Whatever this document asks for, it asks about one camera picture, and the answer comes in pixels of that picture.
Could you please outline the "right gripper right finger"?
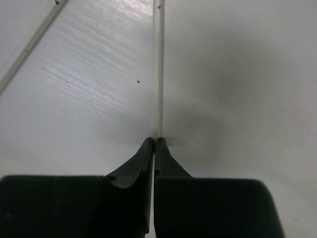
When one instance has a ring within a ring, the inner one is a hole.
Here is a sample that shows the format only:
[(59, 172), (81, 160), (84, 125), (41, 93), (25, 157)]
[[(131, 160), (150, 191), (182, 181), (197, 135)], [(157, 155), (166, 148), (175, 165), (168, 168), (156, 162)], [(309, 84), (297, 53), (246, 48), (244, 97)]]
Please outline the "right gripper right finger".
[(154, 227), (158, 238), (282, 238), (268, 188), (259, 180), (194, 178), (156, 145)]

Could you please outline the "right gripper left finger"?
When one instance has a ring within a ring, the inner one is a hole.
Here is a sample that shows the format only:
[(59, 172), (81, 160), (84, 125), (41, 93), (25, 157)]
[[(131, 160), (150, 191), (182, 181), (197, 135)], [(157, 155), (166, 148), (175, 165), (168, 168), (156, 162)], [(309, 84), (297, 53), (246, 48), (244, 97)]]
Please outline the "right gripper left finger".
[(153, 140), (106, 176), (0, 180), (3, 238), (143, 238), (150, 229)]

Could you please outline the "white chopstick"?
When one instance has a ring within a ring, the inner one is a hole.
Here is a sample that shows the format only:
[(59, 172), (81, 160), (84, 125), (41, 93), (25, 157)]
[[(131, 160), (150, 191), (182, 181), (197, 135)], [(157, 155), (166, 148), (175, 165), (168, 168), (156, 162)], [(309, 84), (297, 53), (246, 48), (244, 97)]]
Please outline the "white chopstick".
[(2, 0), (0, 2), (0, 90), (28, 57), (66, 0)]
[(153, 1), (153, 126), (152, 138), (162, 137), (164, 1)]

